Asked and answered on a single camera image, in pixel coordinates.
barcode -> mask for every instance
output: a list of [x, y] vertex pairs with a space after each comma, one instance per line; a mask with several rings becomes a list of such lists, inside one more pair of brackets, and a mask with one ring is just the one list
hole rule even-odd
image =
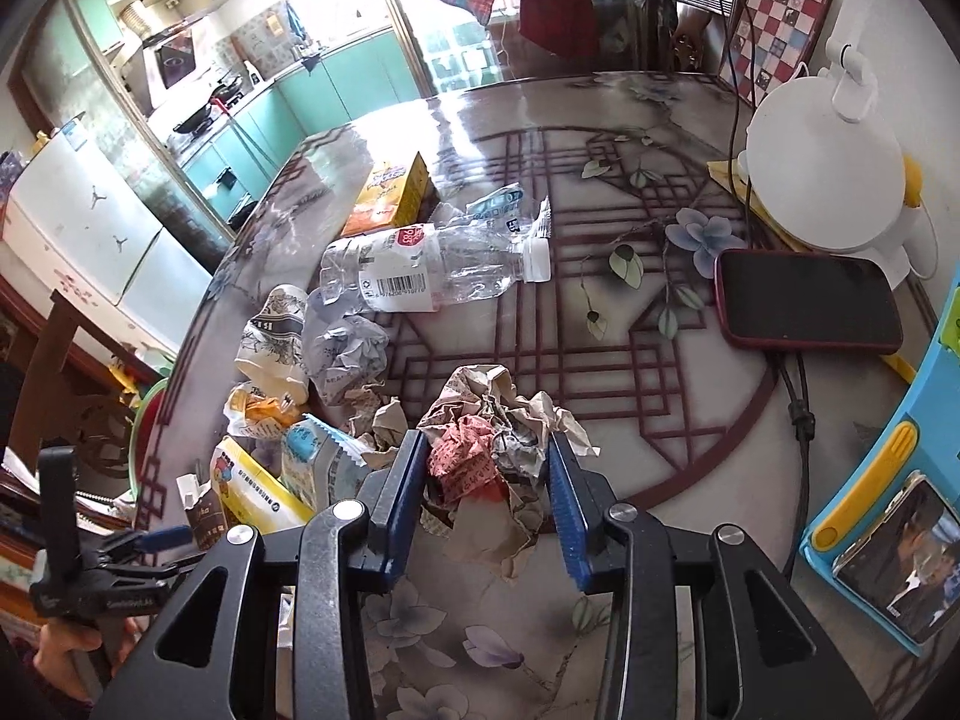
[[395, 295], [414, 295], [415, 293], [426, 292], [426, 279], [423, 274], [378, 278], [376, 288], [383, 298], [393, 298]]

smartphone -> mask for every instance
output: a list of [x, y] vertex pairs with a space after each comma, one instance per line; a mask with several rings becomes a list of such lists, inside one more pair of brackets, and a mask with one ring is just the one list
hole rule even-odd
[[837, 557], [833, 576], [923, 644], [960, 608], [960, 519], [914, 471], [883, 517]]
[[869, 260], [727, 250], [715, 287], [720, 327], [734, 346], [893, 354], [904, 341], [890, 285]]

phone displaying video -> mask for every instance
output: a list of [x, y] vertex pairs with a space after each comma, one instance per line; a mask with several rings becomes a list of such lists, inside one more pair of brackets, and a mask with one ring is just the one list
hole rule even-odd
[[834, 576], [923, 644], [960, 602], [960, 519], [918, 472], [877, 526], [837, 559]]

orange carton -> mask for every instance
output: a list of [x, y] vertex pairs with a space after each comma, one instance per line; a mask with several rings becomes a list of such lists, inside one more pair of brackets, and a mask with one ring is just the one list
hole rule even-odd
[[377, 163], [341, 234], [347, 237], [413, 224], [429, 180], [419, 151], [406, 162]]

human hand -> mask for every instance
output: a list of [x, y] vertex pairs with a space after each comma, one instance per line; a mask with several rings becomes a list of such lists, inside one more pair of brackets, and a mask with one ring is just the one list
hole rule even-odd
[[[123, 641], [117, 653], [113, 672], [126, 661], [136, 644], [138, 628], [133, 618], [124, 623]], [[93, 652], [103, 643], [100, 632], [79, 623], [54, 618], [40, 629], [40, 649], [34, 656], [34, 669], [50, 685], [77, 701], [88, 701], [83, 681], [77, 673], [70, 655], [74, 650]]]

